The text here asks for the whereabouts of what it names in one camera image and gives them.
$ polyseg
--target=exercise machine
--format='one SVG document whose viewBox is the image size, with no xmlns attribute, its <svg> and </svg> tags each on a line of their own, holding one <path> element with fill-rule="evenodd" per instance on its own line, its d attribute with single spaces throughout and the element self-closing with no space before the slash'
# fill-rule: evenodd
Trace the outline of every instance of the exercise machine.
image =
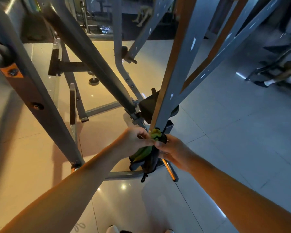
<svg viewBox="0 0 291 233">
<path fill-rule="evenodd" d="M 129 85 L 137 100 L 130 98 L 128 91 L 95 48 L 80 24 L 67 9 L 65 0 L 26 0 L 26 10 L 31 15 L 42 16 L 54 30 L 54 47 L 50 61 L 50 75 L 64 74 L 70 89 L 70 129 L 58 113 L 37 70 L 28 56 L 16 32 L 15 24 L 0 3 L 0 71 L 24 101 L 54 143 L 66 156 L 72 169 L 84 164 L 76 145 L 77 114 L 82 122 L 112 106 L 122 106 L 132 123 L 150 130 L 159 128 L 169 133 L 173 127 L 169 118 L 177 113 L 178 105 L 189 95 L 248 35 L 280 4 L 281 0 L 269 0 L 256 15 L 252 13 L 258 0 L 236 0 L 235 8 L 222 27 L 206 59 L 188 76 L 189 70 L 202 44 L 209 24 L 220 0 L 185 0 L 178 30 L 159 91 L 143 98 L 125 70 L 122 59 L 137 63 L 135 57 L 151 31 L 159 23 L 173 0 L 154 0 L 152 17 L 143 27 L 136 41 L 128 49 L 122 46 L 121 0 L 112 0 L 114 56 L 116 67 Z M 67 45 L 81 62 L 70 62 Z M 73 72 L 91 71 L 116 101 L 103 108 L 85 111 Z M 163 160 L 174 181 L 178 177 L 169 162 Z M 110 172 L 107 180 L 142 175 L 134 172 Z"/>
</svg>

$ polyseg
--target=foot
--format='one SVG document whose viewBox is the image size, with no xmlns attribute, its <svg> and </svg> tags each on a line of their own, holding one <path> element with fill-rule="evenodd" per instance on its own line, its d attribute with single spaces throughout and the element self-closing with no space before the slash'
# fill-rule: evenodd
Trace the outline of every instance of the foot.
<svg viewBox="0 0 291 233">
<path fill-rule="evenodd" d="M 268 86 L 266 86 L 263 81 L 254 81 L 254 84 L 260 87 L 268 88 Z"/>
<path fill-rule="evenodd" d="M 106 233 L 119 233 L 120 231 L 115 225 L 109 226 Z"/>
</svg>

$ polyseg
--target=person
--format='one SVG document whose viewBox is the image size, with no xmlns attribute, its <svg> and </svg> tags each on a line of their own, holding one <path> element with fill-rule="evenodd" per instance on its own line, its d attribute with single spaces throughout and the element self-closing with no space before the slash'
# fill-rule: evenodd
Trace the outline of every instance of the person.
<svg viewBox="0 0 291 233">
<path fill-rule="evenodd" d="M 0 233 L 70 232 L 112 168 L 139 148 L 152 145 L 161 151 L 161 158 L 190 173 L 240 233 L 291 232 L 290 212 L 220 171 L 178 138 L 166 136 L 168 142 L 164 144 L 151 140 L 141 127 L 126 129 L 112 144 L 27 206 Z M 118 232 L 116 226 L 107 231 Z"/>
<path fill-rule="evenodd" d="M 264 88 L 268 88 L 271 84 L 274 84 L 283 80 L 291 84 L 291 61 L 285 62 L 283 68 L 285 69 L 285 71 L 275 76 L 273 79 L 270 79 L 267 81 L 254 81 L 254 84 L 260 87 L 264 87 Z"/>
</svg>

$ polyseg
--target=tile floor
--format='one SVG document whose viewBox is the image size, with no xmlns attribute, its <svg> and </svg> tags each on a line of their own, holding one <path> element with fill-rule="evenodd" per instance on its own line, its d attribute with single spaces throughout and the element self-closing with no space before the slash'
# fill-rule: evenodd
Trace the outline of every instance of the tile floor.
<svg viewBox="0 0 291 233">
<path fill-rule="evenodd" d="M 94 44 L 129 91 L 116 70 L 113 43 Z M 208 44 L 201 47 L 192 68 L 205 57 Z M 146 96 L 152 87 L 159 89 L 171 46 L 172 41 L 147 41 L 136 57 L 138 64 L 124 63 Z M 69 54 L 71 61 L 78 61 Z M 245 82 L 236 74 L 245 61 L 246 56 L 237 53 L 210 74 L 171 118 L 172 134 L 217 168 L 291 212 L 291 96 L 277 86 L 264 89 Z M 41 77 L 47 77 L 47 69 L 40 68 Z M 101 84 L 88 84 L 87 73 L 75 76 L 86 110 L 114 101 Z M 68 123 L 69 90 L 64 77 L 58 87 L 58 110 Z M 79 148 L 85 160 L 126 127 L 123 108 L 79 124 Z M 70 173 L 70 164 L 25 106 L 17 129 L 2 146 L 0 228 Z M 123 160 L 113 170 L 127 169 L 128 160 Z M 71 232 L 104 233 L 116 224 L 120 230 L 135 233 L 161 233 L 167 228 L 176 233 L 236 233 L 199 184 L 187 173 L 176 171 L 177 184 L 164 167 L 143 184 L 139 179 L 103 182 Z"/>
</svg>

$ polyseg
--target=right hand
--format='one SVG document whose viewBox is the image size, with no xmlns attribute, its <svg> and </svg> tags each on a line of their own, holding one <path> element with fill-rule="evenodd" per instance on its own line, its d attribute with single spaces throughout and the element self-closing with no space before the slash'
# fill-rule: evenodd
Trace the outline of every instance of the right hand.
<svg viewBox="0 0 291 233">
<path fill-rule="evenodd" d="M 180 139 L 166 134 L 167 143 L 156 141 L 155 147 L 161 152 L 160 158 L 171 161 L 177 168 L 189 172 L 190 160 L 196 158 L 196 154 L 190 150 Z"/>
</svg>

